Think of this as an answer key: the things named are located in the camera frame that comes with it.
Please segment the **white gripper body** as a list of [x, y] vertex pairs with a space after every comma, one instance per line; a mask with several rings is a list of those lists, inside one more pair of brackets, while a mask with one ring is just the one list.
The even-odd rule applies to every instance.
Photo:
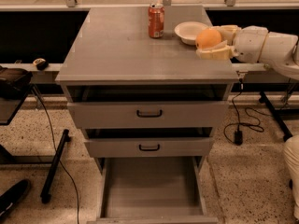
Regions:
[[260, 26], [248, 26], [236, 33], [233, 46], [236, 58], [242, 63], [257, 63], [268, 30]]

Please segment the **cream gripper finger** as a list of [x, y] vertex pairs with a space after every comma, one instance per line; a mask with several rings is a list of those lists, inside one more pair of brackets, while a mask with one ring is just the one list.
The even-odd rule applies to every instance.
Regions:
[[211, 48], [198, 49], [196, 54], [202, 60], [230, 60], [234, 56], [234, 47], [223, 41]]
[[237, 25], [221, 25], [214, 26], [214, 29], [221, 33], [223, 41], [227, 41], [228, 45], [232, 45], [236, 34], [241, 30]]

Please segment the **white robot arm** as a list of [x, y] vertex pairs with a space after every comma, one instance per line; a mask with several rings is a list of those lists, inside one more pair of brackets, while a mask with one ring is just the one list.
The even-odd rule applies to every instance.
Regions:
[[298, 74], [298, 36], [269, 32], [260, 26], [222, 25], [206, 28], [195, 39], [196, 54], [204, 60], [236, 58], [242, 63], [264, 63], [279, 74]]

